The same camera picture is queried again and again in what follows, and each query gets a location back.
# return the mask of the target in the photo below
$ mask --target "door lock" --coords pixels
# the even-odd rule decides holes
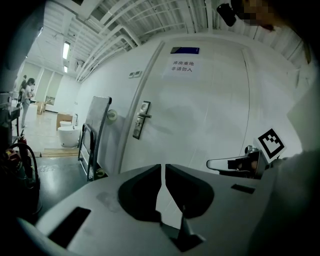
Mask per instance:
[[[142,103],[140,111],[137,113],[137,118],[136,118],[132,136],[138,140],[140,138],[141,130],[144,125],[145,119],[152,117],[151,115],[147,114],[150,104],[151,103],[149,101],[144,101]]]

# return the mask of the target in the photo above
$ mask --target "white door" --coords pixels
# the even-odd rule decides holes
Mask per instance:
[[[199,54],[171,54],[173,47],[196,47]],[[136,113],[143,101],[151,102],[147,113],[152,117],[145,119],[139,139],[133,137],[137,117],[133,118],[121,172],[154,164],[210,171],[207,160],[239,156],[249,114],[249,83],[241,48],[221,42],[167,42],[149,74]],[[178,228],[181,213],[164,184],[163,171],[156,208],[164,223]]]

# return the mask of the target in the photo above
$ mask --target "red fire extinguisher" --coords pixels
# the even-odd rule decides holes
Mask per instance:
[[[20,138],[17,142],[27,144],[27,139],[25,138],[24,130],[22,130]],[[32,163],[31,158],[29,157],[28,149],[24,146],[20,146],[19,151],[25,174],[28,176],[28,178],[32,178]]]

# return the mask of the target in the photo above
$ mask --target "paper sign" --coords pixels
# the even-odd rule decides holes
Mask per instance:
[[[273,128],[254,140],[257,148],[262,150],[262,153],[270,164],[273,160],[280,156],[285,151],[286,146],[280,139],[280,136],[275,132]]]
[[[199,60],[194,60],[191,57],[170,58],[162,77],[197,79],[201,70],[200,64]]]

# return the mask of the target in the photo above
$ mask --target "ceiling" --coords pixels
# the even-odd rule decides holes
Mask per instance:
[[[49,0],[44,28],[28,61],[84,81],[106,59],[139,47],[160,32],[230,31],[259,41],[282,54],[297,68],[305,62],[304,44],[290,28],[269,32],[242,20],[228,27],[216,8],[229,0]],[[70,43],[68,59],[62,58]]]

